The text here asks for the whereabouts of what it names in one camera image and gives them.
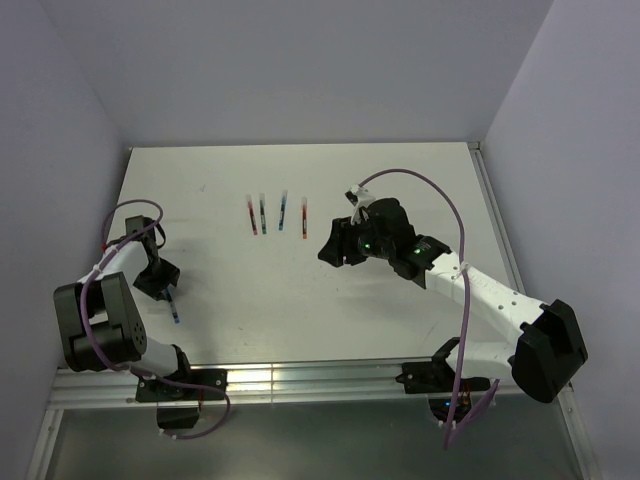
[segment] gray wall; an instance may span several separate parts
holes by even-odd
[[[22,478],[60,358],[51,295],[99,256],[124,150],[40,4],[0,2],[0,476]]]
[[[607,478],[638,478],[640,2],[556,0],[485,143],[529,293],[577,308]]]
[[[41,0],[129,144],[484,138],[551,0]]]

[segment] white table surface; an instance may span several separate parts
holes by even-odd
[[[396,276],[382,260],[333,268],[317,259],[331,220],[348,216],[344,192],[386,168],[416,170],[452,198],[467,230],[466,259],[507,283],[508,276],[471,156],[464,143],[136,148],[120,201],[149,198],[165,211],[161,255],[181,269],[174,299],[132,289],[147,334],[179,345],[191,363],[260,363],[428,356],[458,336],[462,308]],[[449,207],[428,185],[393,174],[368,185],[377,198],[394,196],[417,233],[458,249]],[[280,194],[288,189],[284,232]],[[256,215],[267,199],[268,234],[252,234],[245,195]],[[301,197],[309,201],[308,240],[301,235]],[[123,207],[124,219],[153,207]],[[471,319],[469,339],[502,337]]]

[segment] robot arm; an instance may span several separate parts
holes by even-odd
[[[461,271],[467,270],[472,285],[471,311],[496,328],[505,342],[467,343],[464,378],[512,377],[529,396],[548,403],[587,360],[575,314],[567,304],[556,300],[546,305],[466,263],[460,265],[458,254],[447,245],[415,233],[395,198],[375,200],[357,185],[346,195],[355,212],[333,220],[329,241],[318,253],[320,260],[340,267],[357,265],[370,257],[384,259],[402,278],[461,305]],[[455,370],[457,339],[447,342],[438,354],[441,363],[437,368],[449,369],[445,376],[452,378],[449,373]]]
[[[127,220],[127,229],[140,228],[146,220]],[[145,293],[155,299],[175,285],[180,271],[157,256],[155,238],[142,237],[122,247],[89,287],[87,313],[92,330],[107,357],[116,364],[135,367],[160,377],[180,376],[188,369],[186,357],[174,345],[166,345],[147,337],[130,285],[144,285]],[[107,256],[115,246],[107,248]],[[160,275],[153,274],[154,266]],[[82,327],[79,292],[89,275],[76,283],[56,289],[53,295],[65,359],[75,371],[101,371],[106,367],[96,356]]]

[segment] red pen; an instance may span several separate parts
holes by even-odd
[[[253,202],[251,201],[251,195],[247,195],[247,206],[249,207],[249,218],[251,219],[251,228],[253,229],[253,234],[258,234],[258,228],[256,227],[256,217],[253,214]]]
[[[307,197],[302,197],[302,238],[307,239]]]

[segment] pen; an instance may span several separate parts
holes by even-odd
[[[169,287],[164,289],[164,295],[169,302],[169,306],[171,307],[171,315],[173,316],[174,323],[180,323],[180,317],[178,316],[178,310],[176,309],[176,304],[173,302],[173,297],[171,293],[169,293]]]
[[[264,193],[260,194],[260,223],[262,224],[262,234],[267,234],[267,218],[264,215]]]
[[[307,197],[302,197],[302,238],[307,239]]]
[[[278,230],[284,229],[284,209],[287,206],[287,191],[282,191],[282,200],[280,200],[280,223],[278,223]]]
[[[256,217],[253,214],[253,202],[251,201],[251,195],[247,195],[247,206],[249,207],[249,218],[251,219],[251,228],[253,229],[253,234],[258,234],[258,229],[256,228]]]

